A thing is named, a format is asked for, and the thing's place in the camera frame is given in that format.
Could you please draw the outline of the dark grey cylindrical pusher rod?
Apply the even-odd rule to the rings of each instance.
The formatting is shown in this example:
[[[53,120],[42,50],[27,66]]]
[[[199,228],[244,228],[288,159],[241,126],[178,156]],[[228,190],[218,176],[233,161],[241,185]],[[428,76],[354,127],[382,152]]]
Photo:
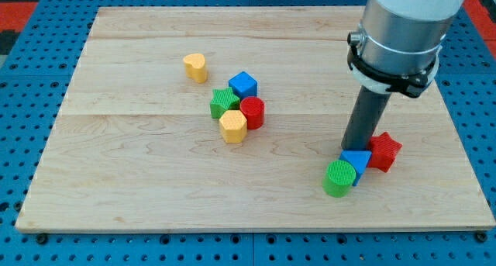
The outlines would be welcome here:
[[[365,150],[390,99],[362,86],[341,142],[343,150]]]

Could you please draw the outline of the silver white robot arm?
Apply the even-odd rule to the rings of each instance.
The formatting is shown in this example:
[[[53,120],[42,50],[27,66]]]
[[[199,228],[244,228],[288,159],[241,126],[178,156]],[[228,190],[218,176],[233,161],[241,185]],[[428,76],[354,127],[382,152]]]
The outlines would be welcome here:
[[[391,94],[418,98],[439,70],[442,42],[464,0],[367,0],[349,33],[347,64],[361,88],[341,147],[363,150]]]

